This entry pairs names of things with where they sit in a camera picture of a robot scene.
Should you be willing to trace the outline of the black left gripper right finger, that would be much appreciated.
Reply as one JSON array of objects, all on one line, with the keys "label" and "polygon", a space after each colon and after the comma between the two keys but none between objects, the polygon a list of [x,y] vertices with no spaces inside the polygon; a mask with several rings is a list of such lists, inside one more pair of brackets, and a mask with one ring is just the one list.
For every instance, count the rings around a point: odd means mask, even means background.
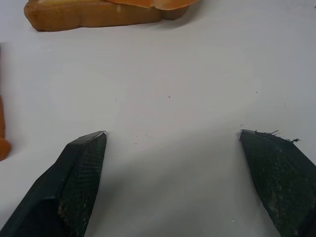
[{"label": "black left gripper right finger", "polygon": [[288,140],[243,129],[239,140],[255,190],[282,237],[316,235],[316,166]]}]

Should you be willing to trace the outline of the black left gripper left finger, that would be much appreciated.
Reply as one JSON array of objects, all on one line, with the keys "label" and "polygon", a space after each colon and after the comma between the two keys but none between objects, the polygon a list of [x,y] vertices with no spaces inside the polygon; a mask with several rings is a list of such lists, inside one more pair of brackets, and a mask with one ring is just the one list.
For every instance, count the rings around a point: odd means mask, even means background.
[{"label": "black left gripper left finger", "polygon": [[82,237],[95,204],[108,135],[68,143],[30,187],[0,231],[2,237]]}]

